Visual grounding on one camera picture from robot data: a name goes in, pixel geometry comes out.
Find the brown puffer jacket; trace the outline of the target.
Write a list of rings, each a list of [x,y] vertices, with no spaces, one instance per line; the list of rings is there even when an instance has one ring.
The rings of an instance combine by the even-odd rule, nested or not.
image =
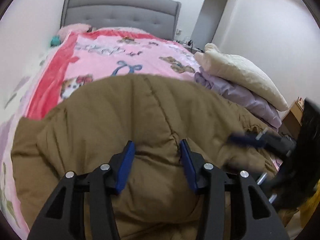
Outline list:
[[[121,239],[195,239],[202,198],[185,178],[180,141],[217,167],[274,176],[268,152],[227,144],[233,132],[265,128],[244,107],[194,82],[129,74],[88,83],[17,125],[11,159],[22,216],[32,227],[66,172],[91,172],[132,141],[129,180],[112,199]]]

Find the lilac folded bedding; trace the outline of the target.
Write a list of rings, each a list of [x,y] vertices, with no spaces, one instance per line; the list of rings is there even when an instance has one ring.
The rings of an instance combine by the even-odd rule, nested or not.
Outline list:
[[[199,72],[195,73],[195,81],[225,99],[245,107],[270,127],[278,129],[281,126],[282,122],[278,111],[264,98],[249,89],[220,77],[211,76],[202,67],[200,67]]]

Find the wooden bedside cabinet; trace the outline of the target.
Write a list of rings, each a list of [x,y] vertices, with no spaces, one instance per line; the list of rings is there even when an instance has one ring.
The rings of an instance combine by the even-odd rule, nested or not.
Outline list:
[[[283,116],[279,133],[281,135],[288,135],[291,138],[297,140],[302,126],[301,120],[303,116],[303,101],[298,98],[291,108]]]

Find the cream fleece folded blanket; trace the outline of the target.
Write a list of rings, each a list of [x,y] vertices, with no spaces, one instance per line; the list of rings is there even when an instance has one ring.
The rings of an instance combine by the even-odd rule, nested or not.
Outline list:
[[[224,54],[215,44],[208,43],[203,53],[196,52],[194,54],[194,59],[207,74],[251,90],[280,112],[289,109],[287,101],[269,76],[245,57]]]

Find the white floral bed sheet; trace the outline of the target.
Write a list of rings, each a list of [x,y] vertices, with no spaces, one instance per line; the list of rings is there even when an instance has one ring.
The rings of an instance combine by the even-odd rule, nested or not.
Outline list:
[[[24,94],[56,50],[57,47],[1,47],[1,127],[15,115]]]

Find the grey door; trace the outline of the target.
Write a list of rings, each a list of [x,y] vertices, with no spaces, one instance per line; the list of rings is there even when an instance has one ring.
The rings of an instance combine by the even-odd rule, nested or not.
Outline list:
[[[204,0],[191,40],[203,50],[208,43],[222,44],[237,0]]]

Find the pink cartoon blanket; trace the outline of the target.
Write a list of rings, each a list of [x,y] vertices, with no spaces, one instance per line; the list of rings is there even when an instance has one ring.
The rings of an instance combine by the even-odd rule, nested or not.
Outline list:
[[[19,239],[29,228],[22,216],[13,178],[11,148],[18,121],[42,119],[76,89],[116,75],[152,74],[192,81],[199,64],[181,44],[136,28],[70,31],[24,94],[15,115],[1,127],[1,215]]]

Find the grey upholstered headboard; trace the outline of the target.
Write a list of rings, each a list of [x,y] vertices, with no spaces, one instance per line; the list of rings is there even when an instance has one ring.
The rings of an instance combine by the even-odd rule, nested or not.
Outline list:
[[[174,40],[180,9],[173,0],[64,0],[60,26],[132,27]]]

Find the teal plush toy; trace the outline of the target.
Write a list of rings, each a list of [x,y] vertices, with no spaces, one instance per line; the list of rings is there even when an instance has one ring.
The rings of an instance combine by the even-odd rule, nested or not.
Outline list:
[[[56,36],[53,36],[51,41],[50,41],[50,46],[51,47],[57,47],[61,44],[61,40],[60,40],[60,37],[59,35],[56,35]]]

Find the pink fluffy pillow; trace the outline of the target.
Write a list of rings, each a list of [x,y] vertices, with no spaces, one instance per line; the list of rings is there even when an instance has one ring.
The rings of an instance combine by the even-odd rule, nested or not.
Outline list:
[[[57,32],[57,35],[60,37],[66,36],[70,31],[73,32],[87,32],[92,26],[89,24],[84,23],[76,23],[76,24],[70,24],[64,27],[61,27],[61,29]]]

